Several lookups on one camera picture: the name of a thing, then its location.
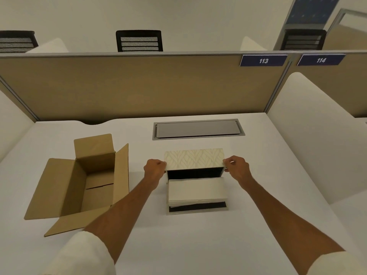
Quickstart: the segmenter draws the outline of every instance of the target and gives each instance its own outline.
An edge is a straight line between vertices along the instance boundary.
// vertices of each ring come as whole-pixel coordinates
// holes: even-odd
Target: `white tabletop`
[[[238,118],[246,136],[153,141],[153,123]],[[76,231],[43,234],[56,221],[23,219],[48,158],[75,158],[73,140],[112,133],[115,150],[129,143],[130,189],[149,158],[165,151],[223,148],[245,157],[255,179],[288,208],[360,251],[265,113],[38,122],[0,163],[0,273],[37,274]],[[229,211],[166,215],[166,180],[149,197],[117,262],[117,274],[292,274],[296,271],[253,201],[225,173]]]

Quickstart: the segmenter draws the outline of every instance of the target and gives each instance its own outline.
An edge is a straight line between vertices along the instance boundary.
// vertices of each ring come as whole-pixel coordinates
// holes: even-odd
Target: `white shirt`
[[[116,275],[106,245],[90,232],[78,232],[61,249],[42,275]],[[367,275],[357,259],[347,252],[319,257],[307,275]]]

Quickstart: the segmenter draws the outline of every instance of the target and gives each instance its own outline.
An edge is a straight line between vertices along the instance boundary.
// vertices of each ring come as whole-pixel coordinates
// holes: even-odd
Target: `white decorative box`
[[[167,214],[227,210],[222,148],[167,151]]]

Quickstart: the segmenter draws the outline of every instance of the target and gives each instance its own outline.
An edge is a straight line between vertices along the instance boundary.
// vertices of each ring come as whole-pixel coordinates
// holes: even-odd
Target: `hand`
[[[243,189],[246,190],[246,187],[255,181],[251,175],[249,164],[242,157],[233,155],[223,159],[223,163],[226,166],[224,171],[229,172]]]
[[[151,185],[152,190],[156,189],[158,186],[158,182],[166,172],[164,169],[166,168],[167,163],[164,161],[160,161],[158,159],[149,159],[144,166],[144,179],[149,185]]]

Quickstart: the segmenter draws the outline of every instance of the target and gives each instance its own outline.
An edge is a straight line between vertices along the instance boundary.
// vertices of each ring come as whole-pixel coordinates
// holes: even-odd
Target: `black chair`
[[[0,31],[0,53],[25,53],[37,46],[33,31]]]
[[[162,33],[157,30],[116,31],[117,50],[127,51],[163,51]]]
[[[325,30],[286,29],[280,50],[322,50]]]

